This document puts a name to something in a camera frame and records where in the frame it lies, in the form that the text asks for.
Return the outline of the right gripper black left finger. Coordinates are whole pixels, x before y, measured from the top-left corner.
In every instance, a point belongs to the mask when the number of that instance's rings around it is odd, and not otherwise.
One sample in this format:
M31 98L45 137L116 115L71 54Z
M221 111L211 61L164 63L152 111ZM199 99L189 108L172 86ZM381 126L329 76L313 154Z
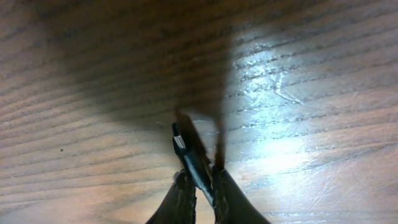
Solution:
M196 188L190 174L182 169L174 174L174 181L166 196L146 224L195 224Z

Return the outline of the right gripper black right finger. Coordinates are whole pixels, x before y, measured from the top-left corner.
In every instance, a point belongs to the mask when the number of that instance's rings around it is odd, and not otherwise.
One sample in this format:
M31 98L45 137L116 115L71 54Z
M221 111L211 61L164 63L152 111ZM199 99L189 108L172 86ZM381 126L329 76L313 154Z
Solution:
M212 167L213 207L217 224L271 224L243 194L226 169Z

